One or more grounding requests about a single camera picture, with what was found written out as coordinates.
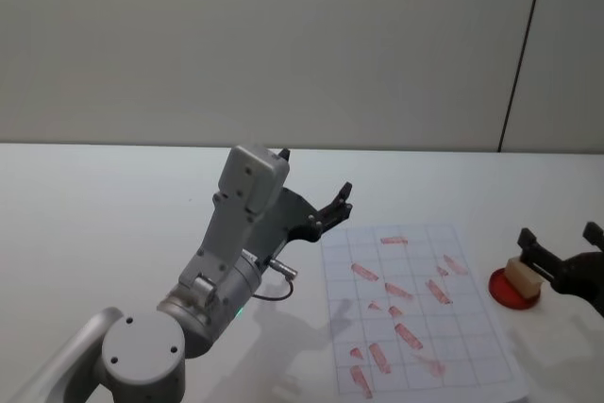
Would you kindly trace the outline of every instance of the cable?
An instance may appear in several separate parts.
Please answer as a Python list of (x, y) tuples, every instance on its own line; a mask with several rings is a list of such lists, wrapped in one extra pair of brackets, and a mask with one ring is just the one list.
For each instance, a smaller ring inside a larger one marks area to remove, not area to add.
[(284, 296), (279, 297), (271, 297), (271, 296), (262, 296), (260, 294), (252, 294), (252, 297), (259, 299), (260, 301), (284, 301), (288, 297), (292, 295), (294, 292), (294, 283), (291, 280), (287, 280), (287, 283), (290, 284), (290, 292), (285, 294)]

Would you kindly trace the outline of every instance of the red lid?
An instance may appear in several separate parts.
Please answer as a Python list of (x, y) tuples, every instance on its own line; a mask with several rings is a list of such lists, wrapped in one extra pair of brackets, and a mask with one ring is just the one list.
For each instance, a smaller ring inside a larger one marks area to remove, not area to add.
[(525, 311), (539, 302), (541, 292), (531, 299), (525, 299), (513, 288), (503, 274), (503, 271), (503, 268), (497, 269), (491, 274), (491, 278), (489, 279), (489, 293), (495, 301), (502, 306), (516, 311)]

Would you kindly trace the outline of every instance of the white table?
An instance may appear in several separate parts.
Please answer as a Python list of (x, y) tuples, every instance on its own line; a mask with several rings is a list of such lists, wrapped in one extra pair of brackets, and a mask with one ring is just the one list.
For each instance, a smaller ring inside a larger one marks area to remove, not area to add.
[[(95, 312), (155, 308), (201, 242), (226, 157), (0, 145), (0, 401)], [(587, 221), (604, 224), (604, 157), (294, 150), (291, 167), (286, 185), (315, 206), (353, 183), (349, 226), (455, 225), (485, 284), (518, 255), (521, 227), (569, 257), (588, 249)], [(209, 354), (188, 361), (185, 402), (338, 400), (320, 248), (292, 243), (281, 257), (300, 271), (294, 295), (250, 302)], [(533, 311), (497, 313), (531, 401), (601, 401), (604, 320), (589, 305), (547, 288)], [(92, 397), (110, 401), (104, 389)]]

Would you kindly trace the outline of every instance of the wooden block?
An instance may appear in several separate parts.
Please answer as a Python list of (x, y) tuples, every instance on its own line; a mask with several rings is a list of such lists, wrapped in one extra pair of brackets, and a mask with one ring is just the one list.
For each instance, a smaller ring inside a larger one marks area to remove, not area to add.
[(543, 279), (522, 263), (519, 257), (508, 260), (504, 275), (525, 299), (531, 299), (541, 291)]

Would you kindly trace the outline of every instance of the red marking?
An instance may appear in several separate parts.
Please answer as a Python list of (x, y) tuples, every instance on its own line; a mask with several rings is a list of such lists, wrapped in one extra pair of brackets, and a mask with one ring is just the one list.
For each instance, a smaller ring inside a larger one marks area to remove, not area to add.
[(432, 294), (434, 294), (434, 297), (438, 299), (438, 302), (441, 304), (451, 304), (451, 300), (448, 298), (445, 292), (441, 290), (438, 285), (436, 285), (434, 280), (430, 279), (428, 282), (426, 282), (426, 286), (430, 288), (430, 291)]
[(446, 269), (441, 268), (440, 266), (436, 266), (436, 270), (438, 271), (438, 274), (441, 275), (441, 277), (449, 275), (449, 272)]
[(367, 379), (365, 379), (365, 375), (358, 365), (350, 367), (350, 375), (352, 376), (352, 380), (355, 381), (358, 386), (361, 386), (365, 398), (369, 399), (374, 397), (371, 393), (371, 389), (369, 389), (369, 384), (367, 384)]
[(397, 306), (391, 306), (388, 309), (388, 313), (390, 313), (393, 318), (397, 318), (399, 316), (403, 316), (403, 312)]
[(371, 280), (372, 282), (375, 282), (376, 280), (379, 279), (378, 276), (376, 276), (374, 273), (372, 273), (368, 269), (363, 268), (358, 263), (352, 263), (352, 266), (350, 266), (350, 269), (352, 269), (353, 273), (358, 274), (359, 276), (361, 276), (362, 278), (366, 278), (367, 280)]
[(394, 327), (394, 330), (405, 342), (407, 342), (411, 349), (422, 349), (424, 347), (417, 337), (415, 337), (402, 323), (397, 324)]
[(413, 295), (410, 293), (407, 293), (405, 290), (403, 290), (402, 288), (398, 288), (396, 285), (393, 285), (392, 283), (386, 283), (385, 285), (386, 287), (386, 292), (393, 294), (394, 296), (400, 296), (404, 299), (413, 299)]
[(381, 238), (382, 244), (408, 244), (407, 238), (404, 236), (391, 236), (390, 238)]
[(381, 373), (385, 375), (389, 375), (390, 373), (392, 373), (393, 370), (390, 367), (386, 356), (384, 356), (384, 352), (381, 350), (378, 344), (370, 344), (369, 351), (371, 351), (371, 355), (374, 357), (374, 360), (377, 364), (377, 368)]
[(350, 350), (350, 356), (352, 356), (353, 358), (361, 359), (361, 360), (364, 359), (364, 357), (362, 356), (361, 351), (358, 348), (352, 348)]
[(423, 356), (420, 356), (419, 354), (414, 354), (413, 356), (415, 356), (417, 360), (423, 363), (430, 372), (430, 374), (433, 375), (435, 378), (442, 378), (445, 375), (446, 367), (442, 362), (436, 361), (435, 359), (425, 358)]
[(445, 255), (446, 264), (453, 270), (455, 274), (459, 274), (461, 276), (465, 276), (468, 274), (468, 270), (461, 266), (459, 263), (454, 261), (448, 255)]

